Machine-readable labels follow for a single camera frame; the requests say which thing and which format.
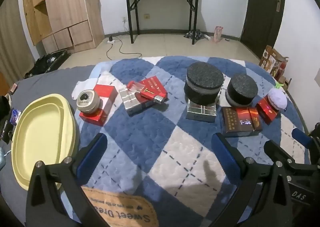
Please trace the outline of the small red cigarette pack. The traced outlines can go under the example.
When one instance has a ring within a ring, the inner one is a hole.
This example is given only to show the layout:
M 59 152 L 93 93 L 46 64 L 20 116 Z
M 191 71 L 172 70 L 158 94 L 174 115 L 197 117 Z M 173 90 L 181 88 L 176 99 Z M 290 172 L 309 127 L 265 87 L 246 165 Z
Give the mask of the small red cigarette pack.
M 270 124 L 278 115 L 279 111 L 276 110 L 268 100 L 268 97 L 265 96 L 256 104 L 256 109 L 259 115 L 262 117 L 266 124 Z

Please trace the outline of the dark brown cigarette carton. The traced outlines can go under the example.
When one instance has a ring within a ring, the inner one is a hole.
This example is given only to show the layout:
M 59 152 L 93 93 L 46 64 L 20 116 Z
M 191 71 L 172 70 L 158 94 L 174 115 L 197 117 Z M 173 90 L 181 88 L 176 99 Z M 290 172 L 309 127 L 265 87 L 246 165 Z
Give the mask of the dark brown cigarette carton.
M 258 110 L 253 107 L 222 107 L 222 133 L 225 137 L 248 137 L 258 135 L 262 123 Z

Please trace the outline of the small black foam cylinder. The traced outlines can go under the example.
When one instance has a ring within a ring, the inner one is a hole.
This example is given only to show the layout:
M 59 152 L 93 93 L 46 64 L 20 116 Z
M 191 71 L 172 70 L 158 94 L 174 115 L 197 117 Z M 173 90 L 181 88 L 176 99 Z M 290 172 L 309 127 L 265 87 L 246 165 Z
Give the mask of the small black foam cylinder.
M 257 94 L 257 84 L 247 74 L 233 75 L 226 89 L 226 99 L 234 107 L 250 106 Z

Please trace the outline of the large black foam cylinder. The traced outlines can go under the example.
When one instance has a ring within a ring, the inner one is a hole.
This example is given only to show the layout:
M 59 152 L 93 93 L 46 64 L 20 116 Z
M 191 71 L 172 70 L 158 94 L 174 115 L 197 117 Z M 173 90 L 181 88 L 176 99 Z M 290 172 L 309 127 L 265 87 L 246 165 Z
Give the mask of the large black foam cylinder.
M 223 73 L 217 67 L 195 62 L 187 68 L 184 92 L 191 102 L 207 106 L 216 102 L 223 82 Z

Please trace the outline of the round beige tin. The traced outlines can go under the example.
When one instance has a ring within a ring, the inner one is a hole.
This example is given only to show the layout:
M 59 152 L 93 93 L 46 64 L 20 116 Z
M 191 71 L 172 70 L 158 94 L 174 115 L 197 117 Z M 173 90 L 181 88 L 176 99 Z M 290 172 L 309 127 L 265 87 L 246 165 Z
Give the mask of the round beige tin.
M 95 90 L 83 90 L 77 100 L 76 106 L 82 113 L 92 114 L 100 106 L 100 98 Z

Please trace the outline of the red white cigarette carton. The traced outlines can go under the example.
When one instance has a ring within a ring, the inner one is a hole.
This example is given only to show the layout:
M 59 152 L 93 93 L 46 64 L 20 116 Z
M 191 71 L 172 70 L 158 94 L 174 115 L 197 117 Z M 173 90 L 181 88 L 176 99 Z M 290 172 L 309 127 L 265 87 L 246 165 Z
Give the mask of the red white cigarette carton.
M 92 114 L 82 113 L 80 118 L 87 123 L 97 126 L 103 126 L 107 120 L 108 114 L 116 100 L 118 92 L 114 86 L 95 85 L 94 89 L 100 98 L 99 108 Z

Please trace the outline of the silver cigarette box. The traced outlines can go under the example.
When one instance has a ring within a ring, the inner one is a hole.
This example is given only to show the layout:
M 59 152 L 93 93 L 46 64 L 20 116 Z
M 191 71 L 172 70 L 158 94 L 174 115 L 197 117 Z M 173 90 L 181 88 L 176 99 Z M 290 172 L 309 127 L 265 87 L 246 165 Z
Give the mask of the silver cigarette box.
M 129 116 L 142 112 L 148 107 L 154 105 L 152 100 L 142 97 L 139 93 L 129 91 L 127 88 L 119 90 L 120 97 Z

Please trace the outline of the brown sweet dreams label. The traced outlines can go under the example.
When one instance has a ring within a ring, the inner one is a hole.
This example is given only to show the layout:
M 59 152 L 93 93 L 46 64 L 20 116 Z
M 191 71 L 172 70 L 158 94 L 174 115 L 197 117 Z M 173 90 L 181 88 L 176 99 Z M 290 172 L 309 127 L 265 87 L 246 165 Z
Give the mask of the brown sweet dreams label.
M 82 187 L 93 207 L 109 226 L 159 226 L 153 205 L 141 196 Z

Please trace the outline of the yellow plastic tray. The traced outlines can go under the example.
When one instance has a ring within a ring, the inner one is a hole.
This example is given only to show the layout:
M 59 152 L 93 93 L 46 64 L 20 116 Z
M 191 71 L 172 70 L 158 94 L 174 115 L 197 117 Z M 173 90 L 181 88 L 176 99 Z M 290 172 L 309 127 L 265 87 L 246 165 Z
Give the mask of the yellow plastic tray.
M 22 112 L 11 145 L 14 176 L 28 190 L 33 168 L 39 160 L 58 164 L 75 148 L 75 120 L 70 105 L 60 94 L 31 102 Z

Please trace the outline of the blue white checkered blanket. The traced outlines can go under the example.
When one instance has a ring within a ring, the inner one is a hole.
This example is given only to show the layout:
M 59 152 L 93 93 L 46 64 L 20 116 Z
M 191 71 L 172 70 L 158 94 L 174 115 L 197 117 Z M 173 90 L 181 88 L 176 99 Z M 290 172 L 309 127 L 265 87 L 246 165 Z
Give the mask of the blue white checkered blanket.
M 193 57 L 145 57 L 102 62 L 67 70 L 65 84 L 98 77 L 107 71 L 120 90 L 131 80 L 157 76 L 168 93 L 162 105 L 129 116 L 117 97 L 104 126 L 76 116 L 80 146 L 97 133 L 107 150 L 85 187 L 141 196 L 157 213 L 159 226 L 209 226 L 221 213 L 236 186 L 231 184 L 212 149 L 212 136 L 222 132 L 223 115 L 215 122 L 189 120 L 184 93 Z

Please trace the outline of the white cloth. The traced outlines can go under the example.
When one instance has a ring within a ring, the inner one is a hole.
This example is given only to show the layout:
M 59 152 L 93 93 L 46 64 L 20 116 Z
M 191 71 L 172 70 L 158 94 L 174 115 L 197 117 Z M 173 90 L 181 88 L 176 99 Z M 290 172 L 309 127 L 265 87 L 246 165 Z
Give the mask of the white cloth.
M 118 79 L 111 73 L 105 71 L 98 77 L 89 78 L 85 81 L 78 81 L 71 93 L 73 100 L 76 100 L 79 94 L 84 90 L 93 90 L 95 85 L 109 85 L 114 86 L 118 82 Z

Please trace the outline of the dark door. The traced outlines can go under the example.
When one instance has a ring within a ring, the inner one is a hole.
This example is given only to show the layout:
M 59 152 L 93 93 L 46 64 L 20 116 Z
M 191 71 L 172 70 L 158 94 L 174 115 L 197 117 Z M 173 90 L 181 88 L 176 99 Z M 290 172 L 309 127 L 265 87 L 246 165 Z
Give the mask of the dark door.
M 274 47 L 283 19 L 285 0 L 248 0 L 240 37 L 253 54 L 261 58 L 266 46 Z

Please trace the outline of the black suitcase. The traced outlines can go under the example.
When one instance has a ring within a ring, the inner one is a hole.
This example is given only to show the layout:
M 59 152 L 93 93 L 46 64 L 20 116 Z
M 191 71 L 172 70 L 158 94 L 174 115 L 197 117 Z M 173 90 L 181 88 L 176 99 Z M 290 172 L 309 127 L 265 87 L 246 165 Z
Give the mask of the black suitcase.
M 53 72 L 60 68 L 69 57 L 70 54 L 66 49 L 47 54 L 35 62 L 33 68 L 25 74 L 24 78 Z

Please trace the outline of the wooden wardrobe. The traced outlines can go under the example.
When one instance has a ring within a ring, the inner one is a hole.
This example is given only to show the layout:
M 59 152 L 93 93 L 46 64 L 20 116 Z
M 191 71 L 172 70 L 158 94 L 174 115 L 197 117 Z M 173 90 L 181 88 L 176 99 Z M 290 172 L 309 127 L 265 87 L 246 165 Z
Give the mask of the wooden wardrobe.
M 99 0 L 22 0 L 33 46 L 51 54 L 97 48 L 104 39 Z

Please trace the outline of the black folding table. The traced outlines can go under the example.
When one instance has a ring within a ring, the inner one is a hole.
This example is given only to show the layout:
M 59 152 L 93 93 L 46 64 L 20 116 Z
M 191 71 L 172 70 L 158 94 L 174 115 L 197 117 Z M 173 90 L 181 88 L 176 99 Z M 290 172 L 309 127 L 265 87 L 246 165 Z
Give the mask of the black folding table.
M 195 44 L 200 0 L 126 0 L 127 23 L 131 43 L 140 34 L 187 34 Z M 140 28 L 139 19 L 149 14 L 154 28 Z

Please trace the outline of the cardboard box by wall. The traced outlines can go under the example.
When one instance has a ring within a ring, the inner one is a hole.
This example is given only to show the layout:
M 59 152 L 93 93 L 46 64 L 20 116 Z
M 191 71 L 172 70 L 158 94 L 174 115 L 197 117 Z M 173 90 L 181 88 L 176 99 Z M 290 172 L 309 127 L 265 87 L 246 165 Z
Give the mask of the cardboard box by wall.
M 282 56 L 271 46 L 267 45 L 263 55 L 260 59 L 259 66 L 266 70 L 284 90 L 288 90 L 288 87 L 292 79 L 287 79 L 284 76 L 285 68 L 289 61 L 289 57 Z

